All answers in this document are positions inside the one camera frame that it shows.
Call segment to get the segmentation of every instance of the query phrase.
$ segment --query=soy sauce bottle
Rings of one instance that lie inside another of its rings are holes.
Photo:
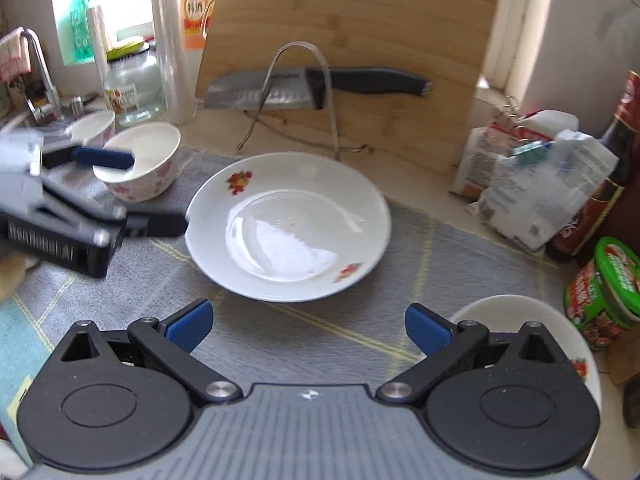
[[[629,72],[625,94],[600,142],[618,158],[618,164],[573,220],[546,245],[559,262],[575,256],[593,236],[625,189],[631,170],[634,137],[640,130],[640,75]]]

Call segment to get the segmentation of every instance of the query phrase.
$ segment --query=wooden cutting board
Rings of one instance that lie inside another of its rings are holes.
[[[293,40],[316,44],[331,66],[409,70],[433,82],[427,97],[337,91],[340,134],[444,172],[466,139],[496,1],[216,0],[196,95],[202,97],[217,76],[266,70]],[[295,49],[278,67],[305,65],[316,66],[315,57]],[[271,115],[325,130],[330,141],[326,109]]]

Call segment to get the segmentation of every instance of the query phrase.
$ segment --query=jar lid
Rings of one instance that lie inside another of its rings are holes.
[[[596,245],[595,261],[620,307],[640,316],[640,259],[622,242],[605,236]]]
[[[126,38],[125,40],[121,40],[114,48],[107,51],[107,61],[118,61],[124,57],[135,56],[136,54],[140,54],[145,50],[148,50],[149,45],[145,43],[145,40],[142,36],[133,36],[131,38]]]

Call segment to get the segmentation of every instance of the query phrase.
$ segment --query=green bottle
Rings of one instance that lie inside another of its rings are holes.
[[[94,58],[91,48],[91,36],[86,22],[88,0],[73,0],[71,2],[71,32],[74,39],[76,61],[86,61]]]

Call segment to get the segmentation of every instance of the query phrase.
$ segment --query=gray cloth mat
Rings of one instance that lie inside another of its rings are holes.
[[[209,177],[234,161],[184,149],[179,158],[177,180],[156,202],[184,209]],[[79,176],[74,171],[65,181],[99,203],[113,201],[101,182]],[[561,306],[563,283],[555,267],[423,213],[394,203],[390,209],[393,233],[380,264],[323,300],[274,304],[227,292],[198,270],[183,237],[126,240],[104,280],[41,264],[18,296],[52,345],[78,319],[123,329],[139,317],[162,319],[209,298],[214,328],[193,355],[245,391],[255,382],[377,387],[418,357],[403,327],[404,310],[414,301],[445,317],[494,294]]]

